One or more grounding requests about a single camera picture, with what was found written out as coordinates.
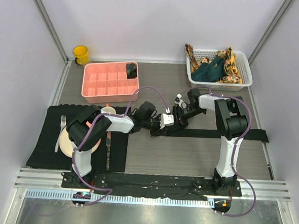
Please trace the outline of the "black placemat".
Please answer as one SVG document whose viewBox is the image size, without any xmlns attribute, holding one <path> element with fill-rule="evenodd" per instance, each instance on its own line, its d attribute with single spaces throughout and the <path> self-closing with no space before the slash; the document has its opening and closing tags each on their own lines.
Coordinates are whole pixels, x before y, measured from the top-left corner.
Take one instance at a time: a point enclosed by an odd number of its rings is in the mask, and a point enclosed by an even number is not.
<svg viewBox="0 0 299 224">
<path fill-rule="evenodd" d="M 87 105 L 79 104 L 50 106 L 47 110 L 46 118 L 37 144 L 26 162 L 26 166 L 35 169 L 69 169 L 72 164 L 71 158 L 61 151 L 54 152 L 60 131 L 61 116 L 66 116 L 66 119 L 69 122 L 87 107 Z M 106 136 L 104 136 L 99 147 L 91 156 L 92 169 L 95 171 L 110 173 L 125 172 L 128 139 L 128 134 L 120 132 L 111 133 L 109 168 L 107 169 L 107 146 Z"/>
</svg>

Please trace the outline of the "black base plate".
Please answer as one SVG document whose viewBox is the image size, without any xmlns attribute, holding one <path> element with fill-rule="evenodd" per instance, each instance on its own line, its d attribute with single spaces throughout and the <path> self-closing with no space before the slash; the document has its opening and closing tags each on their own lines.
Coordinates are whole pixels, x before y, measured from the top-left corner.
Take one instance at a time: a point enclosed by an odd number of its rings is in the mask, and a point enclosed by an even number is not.
<svg viewBox="0 0 299 224">
<path fill-rule="evenodd" d="M 242 195 L 239 182 L 230 189 L 217 190 L 212 179 L 193 176 L 93 171 L 85 181 L 96 188 L 94 190 L 96 194 L 105 194 L 108 189 L 112 189 L 113 196 L 123 197 L 205 200 L 207 196 L 240 197 Z"/>
</svg>

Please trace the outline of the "silver knife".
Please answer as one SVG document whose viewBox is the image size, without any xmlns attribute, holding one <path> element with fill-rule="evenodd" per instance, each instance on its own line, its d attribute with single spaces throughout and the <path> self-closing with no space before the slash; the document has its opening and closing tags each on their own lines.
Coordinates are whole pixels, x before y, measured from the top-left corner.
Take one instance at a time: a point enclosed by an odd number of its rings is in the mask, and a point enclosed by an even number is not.
<svg viewBox="0 0 299 224">
<path fill-rule="evenodd" d="M 111 132 L 107 132 L 106 146 L 107 146 L 106 170 L 108 171 L 110 165 Z"/>
</svg>

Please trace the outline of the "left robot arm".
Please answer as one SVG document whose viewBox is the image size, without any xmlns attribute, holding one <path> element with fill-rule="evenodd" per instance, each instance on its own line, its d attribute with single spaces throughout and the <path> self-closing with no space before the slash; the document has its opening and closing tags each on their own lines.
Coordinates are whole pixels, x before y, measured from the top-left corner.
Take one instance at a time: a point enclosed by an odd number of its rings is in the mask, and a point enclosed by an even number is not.
<svg viewBox="0 0 299 224">
<path fill-rule="evenodd" d="M 167 108 L 164 114 L 154 118 L 156 107 L 144 102 L 138 109 L 123 115 L 107 113 L 96 105 L 85 108 L 67 126 L 66 131 L 72 143 L 73 182 L 81 189 L 87 188 L 91 182 L 92 171 L 91 148 L 106 132 L 136 133 L 140 129 L 164 130 L 174 125 L 174 116 Z"/>
</svg>

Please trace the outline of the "yellow cup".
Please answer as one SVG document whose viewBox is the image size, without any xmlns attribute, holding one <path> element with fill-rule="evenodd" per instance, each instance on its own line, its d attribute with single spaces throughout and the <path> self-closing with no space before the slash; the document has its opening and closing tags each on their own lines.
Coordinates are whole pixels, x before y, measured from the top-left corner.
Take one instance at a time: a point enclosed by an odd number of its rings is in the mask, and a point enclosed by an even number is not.
<svg viewBox="0 0 299 224">
<path fill-rule="evenodd" d="M 73 49 L 75 62 L 77 65 L 84 66 L 90 62 L 90 54 L 86 46 L 77 46 Z"/>
</svg>

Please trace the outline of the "white plastic basket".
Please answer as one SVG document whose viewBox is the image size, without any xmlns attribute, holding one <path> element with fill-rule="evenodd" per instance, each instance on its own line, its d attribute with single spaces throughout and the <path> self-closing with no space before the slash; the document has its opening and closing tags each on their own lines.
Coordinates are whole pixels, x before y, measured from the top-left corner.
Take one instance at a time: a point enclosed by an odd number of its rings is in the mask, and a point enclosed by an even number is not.
<svg viewBox="0 0 299 224">
<path fill-rule="evenodd" d="M 251 69 L 243 52 L 231 47 L 226 50 L 194 49 L 189 44 L 185 52 L 192 87 L 239 91 L 252 85 Z"/>
</svg>

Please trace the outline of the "dark teal tie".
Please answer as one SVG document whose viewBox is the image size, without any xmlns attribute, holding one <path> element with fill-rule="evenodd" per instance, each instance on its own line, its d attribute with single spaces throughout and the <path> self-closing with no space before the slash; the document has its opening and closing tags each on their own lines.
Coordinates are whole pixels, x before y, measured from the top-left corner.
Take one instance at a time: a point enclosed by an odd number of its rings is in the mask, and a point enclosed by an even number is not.
<svg viewBox="0 0 299 224">
<path fill-rule="evenodd" d="M 209 64 L 203 63 L 195 70 L 191 74 L 191 79 L 196 82 L 216 83 L 225 76 L 223 66 L 223 60 L 219 57 L 215 57 Z"/>
</svg>

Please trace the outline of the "rolled dark tie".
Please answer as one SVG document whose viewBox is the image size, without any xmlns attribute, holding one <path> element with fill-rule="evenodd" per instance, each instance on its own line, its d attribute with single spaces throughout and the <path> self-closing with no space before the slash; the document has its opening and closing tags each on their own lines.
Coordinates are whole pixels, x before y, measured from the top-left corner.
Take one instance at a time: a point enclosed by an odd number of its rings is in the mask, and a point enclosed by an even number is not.
<svg viewBox="0 0 299 224">
<path fill-rule="evenodd" d="M 126 64 L 126 75 L 128 79 L 135 79 L 137 77 L 137 64 L 127 63 Z"/>
</svg>

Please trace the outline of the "orange floral tie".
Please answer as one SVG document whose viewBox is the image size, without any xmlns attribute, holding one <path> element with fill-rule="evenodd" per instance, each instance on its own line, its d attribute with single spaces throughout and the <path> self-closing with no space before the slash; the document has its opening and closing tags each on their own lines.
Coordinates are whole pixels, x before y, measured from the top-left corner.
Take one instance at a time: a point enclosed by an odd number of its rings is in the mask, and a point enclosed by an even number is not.
<svg viewBox="0 0 299 224">
<path fill-rule="evenodd" d="M 190 61 L 190 71 L 193 73 L 197 70 L 203 63 L 209 64 L 211 62 L 210 58 L 202 57 L 200 60 L 194 56 L 194 48 L 189 45 L 185 44 L 185 51 Z"/>
</svg>

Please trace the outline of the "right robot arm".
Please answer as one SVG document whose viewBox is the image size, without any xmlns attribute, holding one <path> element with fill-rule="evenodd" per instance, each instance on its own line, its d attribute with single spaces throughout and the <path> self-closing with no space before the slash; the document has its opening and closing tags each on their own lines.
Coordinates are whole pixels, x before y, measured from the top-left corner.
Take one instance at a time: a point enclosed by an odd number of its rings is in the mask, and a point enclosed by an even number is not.
<svg viewBox="0 0 299 224">
<path fill-rule="evenodd" d="M 199 89 L 187 92 L 189 103 L 177 94 L 172 112 L 174 125 L 168 131 L 169 136 L 188 137 L 185 130 L 188 119 L 205 114 L 207 110 L 215 112 L 217 132 L 221 138 L 221 150 L 217 167 L 212 177 L 212 190 L 223 195 L 235 187 L 238 175 L 235 162 L 243 137 L 251 128 L 251 114 L 242 98 L 214 95 L 211 92 L 201 94 Z"/>
</svg>

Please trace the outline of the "pink divided organizer box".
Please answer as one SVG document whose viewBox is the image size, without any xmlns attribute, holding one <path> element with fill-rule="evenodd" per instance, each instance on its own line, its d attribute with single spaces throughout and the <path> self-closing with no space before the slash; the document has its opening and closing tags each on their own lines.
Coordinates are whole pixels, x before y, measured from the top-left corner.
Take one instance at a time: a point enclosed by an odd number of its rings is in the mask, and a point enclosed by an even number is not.
<svg viewBox="0 0 299 224">
<path fill-rule="evenodd" d="M 89 63 L 84 67 L 81 95 L 88 103 L 128 102 L 138 99 L 137 77 L 128 79 L 126 64 L 137 62 Z"/>
</svg>

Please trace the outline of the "orange mug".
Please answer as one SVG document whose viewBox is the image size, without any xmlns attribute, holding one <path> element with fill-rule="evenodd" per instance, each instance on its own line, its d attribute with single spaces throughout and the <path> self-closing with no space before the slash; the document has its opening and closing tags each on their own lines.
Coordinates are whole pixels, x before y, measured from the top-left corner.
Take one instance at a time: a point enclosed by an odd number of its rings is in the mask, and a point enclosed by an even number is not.
<svg viewBox="0 0 299 224">
<path fill-rule="evenodd" d="M 101 112 L 102 113 L 109 113 L 109 114 L 112 114 L 112 115 L 115 115 L 117 112 L 116 110 L 110 106 L 109 104 L 107 104 L 105 107 L 101 108 Z"/>
</svg>

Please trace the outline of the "pink cream plate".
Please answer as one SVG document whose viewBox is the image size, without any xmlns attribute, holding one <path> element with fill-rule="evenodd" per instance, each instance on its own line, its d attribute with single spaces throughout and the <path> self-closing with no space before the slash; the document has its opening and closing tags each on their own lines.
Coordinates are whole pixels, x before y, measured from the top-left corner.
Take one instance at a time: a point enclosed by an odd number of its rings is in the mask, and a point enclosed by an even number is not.
<svg viewBox="0 0 299 224">
<path fill-rule="evenodd" d="M 62 132 L 60 133 L 59 137 L 59 148 L 61 152 L 71 158 L 73 152 L 72 142 L 69 140 L 68 132 L 66 131 L 66 127 L 63 128 Z"/>
</svg>

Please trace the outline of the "yellow floral tie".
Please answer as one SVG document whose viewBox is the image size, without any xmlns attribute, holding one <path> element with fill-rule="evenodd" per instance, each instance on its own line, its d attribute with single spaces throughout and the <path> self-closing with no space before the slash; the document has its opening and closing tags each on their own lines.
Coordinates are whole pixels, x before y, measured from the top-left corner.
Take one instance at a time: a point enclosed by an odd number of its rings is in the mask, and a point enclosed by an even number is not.
<svg viewBox="0 0 299 224">
<path fill-rule="evenodd" d="M 221 84 L 243 84 L 242 76 L 238 71 L 236 63 L 237 58 L 233 49 L 228 47 L 226 50 L 219 50 L 215 53 L 215 56 L 221 58 L 224 62 L 223 71 L 225 76 L 219 79 L 219 82 Z"/>
</svg>

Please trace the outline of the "black tie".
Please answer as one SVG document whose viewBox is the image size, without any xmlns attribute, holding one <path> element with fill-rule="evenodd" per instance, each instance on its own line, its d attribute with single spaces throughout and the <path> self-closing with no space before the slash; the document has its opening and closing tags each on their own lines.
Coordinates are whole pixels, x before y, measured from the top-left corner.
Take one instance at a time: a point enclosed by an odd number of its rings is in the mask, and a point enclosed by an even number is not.
<svg viewBox="0 0 299 224">
<path fill-rule="evenodd" d="M 173 131 L 167 130 L 157 130 L 151 131 L 150 135 L 152 137 L 157 136 L 169 136 L 169 137 L 188 137 L 188 138 L 221 138 L 221 135 L 217 130 L 203 130 L 203 129 L 177 129 Z M 265 130 L 262 129 L 250 129 L 248 133 L 244 136 L 244 140 L 261 141 L 264 143 L 269 143 L 269 139 Z"/>
</svg>

